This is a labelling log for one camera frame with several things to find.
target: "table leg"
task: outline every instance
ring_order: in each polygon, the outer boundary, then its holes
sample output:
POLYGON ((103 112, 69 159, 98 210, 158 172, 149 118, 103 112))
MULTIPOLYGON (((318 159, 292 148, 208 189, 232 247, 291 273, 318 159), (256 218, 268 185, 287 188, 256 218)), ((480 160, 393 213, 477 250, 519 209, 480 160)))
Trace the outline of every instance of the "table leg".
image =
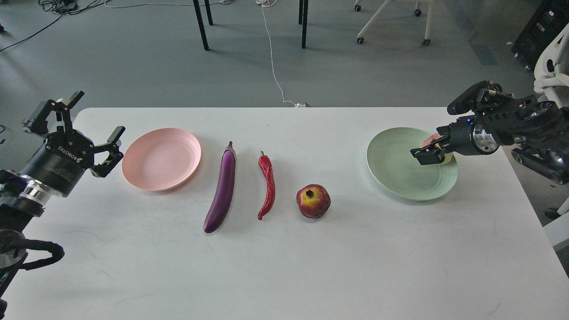
POLYGON ((213 26, 212 10, 209 8, 209 0, 205 0, 205 13, 208 15, 208 23, 213 26))
POLYGON ((201 41, 204 43, 204 49, 209 51, 208 38, 205 36, 204 21, 201 18, 200 4, 197 0, 193 0, 193 8, 196 9, 197 25, 200 27, 201 41))
POLYGON ((308 0, 304 0, 302 9, 302 49, 306 48, 306 23, 308 21, 308 0))
POLYGON ((304 0, 299 0, 298 3, 298 24, 302 24, 302 6, 304 5, 304 0))

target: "red chili pepper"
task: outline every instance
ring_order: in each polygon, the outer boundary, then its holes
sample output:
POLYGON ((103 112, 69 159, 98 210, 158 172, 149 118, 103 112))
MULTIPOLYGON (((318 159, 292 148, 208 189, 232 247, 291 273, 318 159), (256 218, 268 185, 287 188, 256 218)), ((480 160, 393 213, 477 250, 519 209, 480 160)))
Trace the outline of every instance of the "red chili pepper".
POLYGON ((261 171, 263 171, 263 175, 267 180, 267 197, 265 197, 265 203, 257 215, 259 220, 263 220, 263 216, 269 213, 275 202, 275 179, 273 177, 271 160, 262 151, 259 157, 259 167, 261 167, 261 171))

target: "gray floor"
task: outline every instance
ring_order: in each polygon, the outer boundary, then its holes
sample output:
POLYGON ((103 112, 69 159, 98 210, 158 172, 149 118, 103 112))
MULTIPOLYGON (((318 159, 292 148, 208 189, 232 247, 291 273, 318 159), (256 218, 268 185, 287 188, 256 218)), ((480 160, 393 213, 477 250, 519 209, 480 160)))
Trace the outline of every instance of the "gray floor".
MULTIPOLYGON (((154 3, 191 3, 154 0, 154 3)), ((79 6, 89 1, 79 0, 79 6)), ((109 6, 145 3, 112 0, 109 6)), ((301 49, 298 1, 261 10, 254 0, 212 6, 204 51, 191 6, 99 6, 64 16, 32 39, 0 52, 0 167, 18 170, 41 143, 20 123, 41 101, 85 96, 73 115, 92 107, 446 106, 471 84, 492 79, 516 96, 533 94, 533 74, 510 51, 539 0, 435 0, 432 42, 413 4, 396 2, 365 35, 356 35, 381 1, 310 2, 307 48, 301 49)), ((0 48, 58 16, 35 1, 0 4, 0 48)), ((433 129, 454 118, 441 119, 433 129)), ((543 211, 569 196, 564 186, 513 164, 542 225, 543 211)), ((560 253, 567 267, 567 253, 560 253)))

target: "chair wheel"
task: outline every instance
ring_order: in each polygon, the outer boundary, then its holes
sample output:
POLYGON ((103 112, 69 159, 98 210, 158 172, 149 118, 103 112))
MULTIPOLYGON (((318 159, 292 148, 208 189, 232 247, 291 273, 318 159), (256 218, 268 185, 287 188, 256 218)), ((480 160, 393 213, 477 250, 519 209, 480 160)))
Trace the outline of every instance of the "chair wheel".
POLYGON ((557 212, 557 208, 549 208, 545 211, 545 216, 551 220, 555 220, 561 215, 557 212))

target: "green plate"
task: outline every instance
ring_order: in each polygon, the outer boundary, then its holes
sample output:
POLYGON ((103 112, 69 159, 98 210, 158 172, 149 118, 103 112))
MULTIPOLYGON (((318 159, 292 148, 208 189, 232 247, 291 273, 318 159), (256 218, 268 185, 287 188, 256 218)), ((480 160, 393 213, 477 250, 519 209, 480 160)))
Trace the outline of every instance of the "green plate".
POLYGON ((368 146, 369 170, 380 184, 404 198, 425 201, 446 194, 459 175, 456 158, 445 165, 422 166, 410 152, 430 135, 415 128, 381 132, 368 146))

